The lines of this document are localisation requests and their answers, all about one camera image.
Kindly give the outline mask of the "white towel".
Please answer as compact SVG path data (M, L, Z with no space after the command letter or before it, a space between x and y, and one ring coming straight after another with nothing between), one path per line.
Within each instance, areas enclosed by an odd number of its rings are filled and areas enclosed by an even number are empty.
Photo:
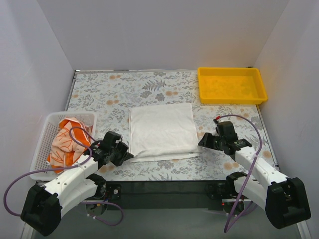
M200 149L190 103L129 109L131 162L197 157Z

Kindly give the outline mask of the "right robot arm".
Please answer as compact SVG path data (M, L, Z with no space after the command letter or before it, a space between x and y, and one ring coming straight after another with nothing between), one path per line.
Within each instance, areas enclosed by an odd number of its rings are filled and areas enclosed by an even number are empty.
M205 133L199 146L224 152L248 173L235 172L226 177L231 196L246 197L265 210L277 229L311 218L305 185L298 177L290 178L257 155L252 144L239 139L232 122L216 123L216 135Z

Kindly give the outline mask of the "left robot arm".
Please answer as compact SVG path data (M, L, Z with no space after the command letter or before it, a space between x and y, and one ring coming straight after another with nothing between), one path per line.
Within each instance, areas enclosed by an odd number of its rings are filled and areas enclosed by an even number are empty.
M109 162L120 166L134 156L120 134L109 131L102 140L85 150L72 169L44 184L32 186L28 191L20 218L43 236L58 227L62 217L84 200L110 203L120 198L121 186L108 185L97 171Z

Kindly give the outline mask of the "orange patterned towel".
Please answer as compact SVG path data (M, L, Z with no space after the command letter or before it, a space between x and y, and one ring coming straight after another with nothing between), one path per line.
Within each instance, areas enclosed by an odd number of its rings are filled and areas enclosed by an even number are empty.
M72 166L90 146L91 129L77 118L65 118L59 125L59 132L54 138L47 162L55 169L54 173L63 172L63 167Z

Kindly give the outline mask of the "yellow plastic tray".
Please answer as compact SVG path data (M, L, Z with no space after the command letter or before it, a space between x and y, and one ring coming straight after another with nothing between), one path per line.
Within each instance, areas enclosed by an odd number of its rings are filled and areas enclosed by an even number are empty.
M268 100L259 69L199 67L199 96L203 104L252 104Z

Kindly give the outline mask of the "white plastic basket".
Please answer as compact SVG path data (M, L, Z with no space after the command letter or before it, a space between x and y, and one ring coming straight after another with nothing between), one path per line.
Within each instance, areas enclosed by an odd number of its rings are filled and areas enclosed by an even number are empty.
M94 112L82 111L82 112L57 112L48 115L44 122L40 138L38 140L33 160L30 166L30 172L49 169L50 164L47 161L47 157L51 151L51 145L60 131L59 123L65 118L76 118L83 122L85 126L89 128L90 135L95 137L97 114Z

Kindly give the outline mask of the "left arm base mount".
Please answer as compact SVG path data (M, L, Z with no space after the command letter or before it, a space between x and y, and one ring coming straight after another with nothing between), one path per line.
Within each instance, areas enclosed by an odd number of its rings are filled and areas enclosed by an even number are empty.
M106 183L97 187L97 191L94 196L87 199L87 201L92 201L94 204L85 205L88 214L93 216L100 216L104 214L111 206L106 204L101 204L98 202L110 202L120 199L121 186L107 185Z

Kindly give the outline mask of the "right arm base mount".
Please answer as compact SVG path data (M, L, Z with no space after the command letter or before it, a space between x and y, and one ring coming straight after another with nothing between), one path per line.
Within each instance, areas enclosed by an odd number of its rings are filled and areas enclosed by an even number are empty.
M226 181L207 184L205 192L210 199L220 200L221 207L227 214L231 212L238 196L238 193Z

